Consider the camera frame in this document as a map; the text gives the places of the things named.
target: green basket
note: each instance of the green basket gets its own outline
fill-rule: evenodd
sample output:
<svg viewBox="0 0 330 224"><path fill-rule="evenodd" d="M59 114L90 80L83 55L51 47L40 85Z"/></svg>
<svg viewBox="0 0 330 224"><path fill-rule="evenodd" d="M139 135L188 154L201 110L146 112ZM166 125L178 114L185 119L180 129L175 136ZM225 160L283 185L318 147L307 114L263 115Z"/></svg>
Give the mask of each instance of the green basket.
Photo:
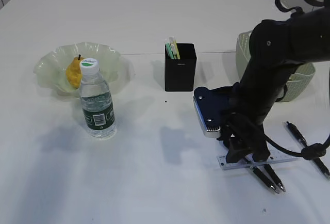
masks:
<svg viewBox="0 0 330 224"><path fill-rule="evenodd" d="M241 33L238 35L237 44L236 44L236 68L238 76L241 79L243 77L244 71L250 60L250 50L249 50L249 39L251 31ZM297 71L290 76L287 83L288 91L285 97L280 102L289 102L294 100L299 96L300 93L309 84L310 80L315 74L315 67L312 63L307 63L298 67Z"/></svg>

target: yellow pear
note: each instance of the yellow pear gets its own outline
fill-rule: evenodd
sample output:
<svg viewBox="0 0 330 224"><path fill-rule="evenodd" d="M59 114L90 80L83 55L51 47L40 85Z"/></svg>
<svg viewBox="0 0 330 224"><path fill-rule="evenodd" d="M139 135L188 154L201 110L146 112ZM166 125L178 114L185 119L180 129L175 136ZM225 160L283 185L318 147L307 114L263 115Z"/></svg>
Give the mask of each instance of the yellow pear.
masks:
<svg viewBox="0 0 330 224"><path fill-rule="evenodd" d="M80 86L81 71L79 64L83 59L84 58L81 55L74 57L73 61L67 67L67 70L65 72L69 83L75 88L79 88Z"/></svg>

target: black pen holder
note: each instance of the black pen holder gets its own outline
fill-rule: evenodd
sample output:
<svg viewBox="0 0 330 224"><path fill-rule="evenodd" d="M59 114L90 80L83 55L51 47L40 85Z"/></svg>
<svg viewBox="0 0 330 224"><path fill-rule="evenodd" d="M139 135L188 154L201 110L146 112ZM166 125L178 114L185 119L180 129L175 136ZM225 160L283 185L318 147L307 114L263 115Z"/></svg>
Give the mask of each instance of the black pen holder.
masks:
<svg viewBox="0 0 330 224"><path fill-rule="evenodd" d="M192 91L196 51L192 43L178 43L180 59L171 59L165 47L165 91Z"/></svg>

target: bottle label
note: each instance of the bottle label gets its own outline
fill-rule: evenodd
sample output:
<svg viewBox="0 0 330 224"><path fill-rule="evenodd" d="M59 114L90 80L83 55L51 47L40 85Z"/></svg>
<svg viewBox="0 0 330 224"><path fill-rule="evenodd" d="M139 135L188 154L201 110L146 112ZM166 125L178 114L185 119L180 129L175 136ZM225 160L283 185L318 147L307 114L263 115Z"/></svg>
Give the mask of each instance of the bottle label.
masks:
<svg viewBox="0 0 330 224"><path fill-rule="evenodd" d="M95 97L88 97L82 98L83 101L87 102L88 104L97 104L97 102L103 102L106 99L111 99L110 93L104 93L102 95L98 95ZM114 123L114 111L113 111L113 104L109 107L105 108L104 110L98 112L90 112L85 109L84 116L87 123L87 126L93 130L104 130L110 127Z"/></svg>

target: bottle cap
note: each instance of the bottle cap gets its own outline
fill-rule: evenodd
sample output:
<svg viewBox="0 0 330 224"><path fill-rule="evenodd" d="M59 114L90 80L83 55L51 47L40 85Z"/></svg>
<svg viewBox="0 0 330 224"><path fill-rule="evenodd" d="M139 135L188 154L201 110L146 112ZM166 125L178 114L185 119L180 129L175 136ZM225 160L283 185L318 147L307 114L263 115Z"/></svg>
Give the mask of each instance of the bottle cap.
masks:
<svg viewBox="0 0 330 224"><path fill-rule="evenodd" d="M80 62L80 70L82 75L93 75L98 73L100 67L98 61L94 58L87 58Z"/></svg>

